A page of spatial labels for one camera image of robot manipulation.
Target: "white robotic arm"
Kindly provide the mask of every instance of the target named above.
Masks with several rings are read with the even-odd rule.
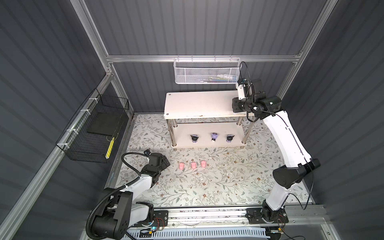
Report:
[[[273,170],[276,183],[268,198],[263,202],[262,217],[265,222],[276,221],[276,216],[283,207],[288,195],[303,177],[320,166],[318,159],[312,159],[307,153],[291,123],[288,114],[281,106],[277,96],[266,97],[265,92],[257,92],[255,85],[260,80],[241,79],[237,83],[238,98],[232,100],[235,113],[254,114],[255,120],[261,119],[268,126],[283,155],[285,165]]]
[[[139,172],[124,160],[124,156],[129,154],[147,157],[148,164]],[[144,151],[144,154],[127,152],[121,156],[121,160],[139,176],[116,189],[103,190],[102,198],[89,215],[86,223],[86,233],[91,239],[98,240],[108,237],[118,240],[132,225],[153,222],[153,204],[137,202],[136,199],[159,180],[161,172],[170,166],[168,159],[160,153],[151,153],[148,149]]]
[[[304,149],[293,130],[286,111],[280,111],[275,116],[270,115],[264,118],[264,123],[275,137],[287,168],[297,168],[299,165],[304,166],[311,161],[311,156]],[[297,184],[297,182],[293,183],[288,189],[280,184],[275,184],[269,197],[266,199],[267,205],[273,211],[280,209],[289,193],[293,191]]]

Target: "purple figurine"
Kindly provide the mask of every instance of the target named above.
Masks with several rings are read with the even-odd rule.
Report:
[[[211,133],[211,137],[212,137],[212,142],[215,142],[216,141],[216,139],[217,139],[217,136],[218,136],[218,134],[217,133],[215,133],[215,132],[213,132],[213,133]]]

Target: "lower shelf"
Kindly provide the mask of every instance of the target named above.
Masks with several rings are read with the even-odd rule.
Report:
[[[172,127],[175,134],[176,146],[173,148],[190,147],[237,147],[242,144],[244,130],[235,122],[203,122],[203,123],[179,123]],[[215,142],[211,141],[211,133],[217,133]],[[198,135],[196,143],[192,142],[191,135]],[[231,142],[227,142],[227,135],[235,135]]]

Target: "shelf top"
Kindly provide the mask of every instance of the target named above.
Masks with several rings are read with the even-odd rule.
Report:
[[[184,119],[246,116],[246,112],[234,113],[232,110],[232,99],[237,97],[237,90],[167,93],[164,118]]]

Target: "white arm segment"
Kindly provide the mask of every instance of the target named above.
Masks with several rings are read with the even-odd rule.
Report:
[[[144,221],[149,213],[149,207],[144,204],[135,204],[131,208],[131,216],[129,217],[129,227],[137,222]]]
[[[297,167],[298,164],[306,164],[310,161],[311,156],[307,153],[307,151],[305,151],[295,131],[291,127],[287,112],[280,111],[277,114],[282,117],[284,121],[279,116],[270,115],[264,119],[264,123],[268,126],[269,130],[271,130],[273,136],[275,137],[283,155],[286,167]],[[283,206],[288,194],[293,191],[293,188],[296,185],[297,183],[292,184],[289,189],[286,189],[275,182],[271,193],[266,199],[268,206],[273,211],[280,209]]]
[[[237,89],[237,94],[239,95],[239,100],[245,98],[244,94],[244,86],[242,84],[236,83],[236,89]]]
[[[130,191],[133,193],[132,203],[135,203],[135,199],[140,196],[144,191],[151,188],[152,177],[147,174],[142,174],[140,179],[129,185],[128,187],[120,190],[121,192]]]
[[[264,123],[271,130],[274,138],[283,155],[286,167],[297,167],[299,163],[302,165],[310,161],[311,155],[305,151],[295,131],[291,127],[286,111],[280,111],[279,116],[268,116],[264,118]]]

